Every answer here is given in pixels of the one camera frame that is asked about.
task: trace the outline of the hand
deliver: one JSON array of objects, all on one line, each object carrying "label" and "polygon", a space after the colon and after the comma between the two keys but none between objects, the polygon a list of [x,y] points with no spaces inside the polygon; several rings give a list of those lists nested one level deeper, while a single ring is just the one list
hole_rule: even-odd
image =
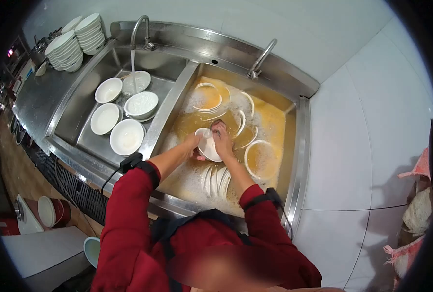
[{"label": "hand", "polygon": [[186,136],[186,139],[182,144],[184,144],[186,149],[188,150],[189,158],[193,157],[196,160],[201,160],[201,161],[205,160],[205,157],[200,155],[199,149],[197,148],[197,145],[199,144],[202,137],[203,137],[202,134],[195,135],[194,133],[190,133]]},{"label": "hand", "polygon": [[216,153],[218,153],[220,158],[225,160],[234,157],[233,141],[226,131],[225,123],[221,121],[212,125],[212,133],[215,141]]}]

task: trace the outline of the water stream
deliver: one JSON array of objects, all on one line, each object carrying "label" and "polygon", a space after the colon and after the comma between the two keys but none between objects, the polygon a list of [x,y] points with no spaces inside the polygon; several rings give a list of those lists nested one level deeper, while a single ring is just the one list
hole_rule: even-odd
[{"label": "water stream", "polygon": [[135,80],[135,50],[131,50],[131,76],[134,83],[134,93],[137,93],[137,81]]}]

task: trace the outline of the white bucket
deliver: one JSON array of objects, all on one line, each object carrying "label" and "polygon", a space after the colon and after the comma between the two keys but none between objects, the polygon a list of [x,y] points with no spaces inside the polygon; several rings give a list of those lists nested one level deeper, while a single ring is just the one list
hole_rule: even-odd
[{"label": "white bucket", "polygon": [[100,239],[98,237],[85,238],[83,251],[87,260],[96,268],[98,266],[98,256],[100,255]]}]

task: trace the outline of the white tile wall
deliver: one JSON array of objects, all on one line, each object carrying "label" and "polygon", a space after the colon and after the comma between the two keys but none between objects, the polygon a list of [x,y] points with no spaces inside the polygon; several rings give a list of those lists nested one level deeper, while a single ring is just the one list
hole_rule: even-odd
[{"label": "white tile wall", "polygon": [[372,150],[372,208],[406,203],[410,171],[428,145],[427,92],[411,64],[379,32],[347,63],[359,93]]},{"label": "white tile wall", "polygon": [[365,287],[393,288],[392,265],[383,265],[389,255],[385,245],[397,248],[398,233],[406,206],[371,210],[359,258],[354,266],[346,291],[363,291]]},{"label": "white tile wall", "polygon": [[311,156],[305,209],[371,207],[372,158],[361,102],[346,66],[311,102]]},{"label": "white tile wall", "polygon": [[222,31],[273,51],[323,82],[351,58],[391,19],[383,0],[44,0],[23,26],[29,44],[33,35],[47,36],[78,15],[99,12],[105,32],[113,21],[180,22]]},{"label": "white tile wall", "polygon": [[368,210],[302,210],[294,244],[322,274],[322,287],[342,289],[348,281],[368,216]]}]

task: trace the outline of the black wrist strap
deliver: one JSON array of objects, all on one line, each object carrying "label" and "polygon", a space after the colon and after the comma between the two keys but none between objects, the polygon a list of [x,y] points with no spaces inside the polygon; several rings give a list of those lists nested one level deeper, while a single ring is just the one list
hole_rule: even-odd
[{"label": "black wrist strap", "polygon": [[271,201],[273,203],[273,205],[275,206],[275,208],[280,207],[282,204],[281,198],[279,197],[276,190],[272,187],[269,187],[265,194],[254,197],[252,199],[252,201],[250,201],[244,207],[244,212],[246,212],[250,207],[253,207],[253,206],[257,205],[258,203],[262,203],[264,201]]},{"label": "black wrist strap", "polygon": [[156,189],[159,185],[158,174],[153,166],[148,161],[141,161],[136,165],[137,168],[142,169],[144,172],[148,174],[151,179],[151,184],[153,185],[153,189]]}]

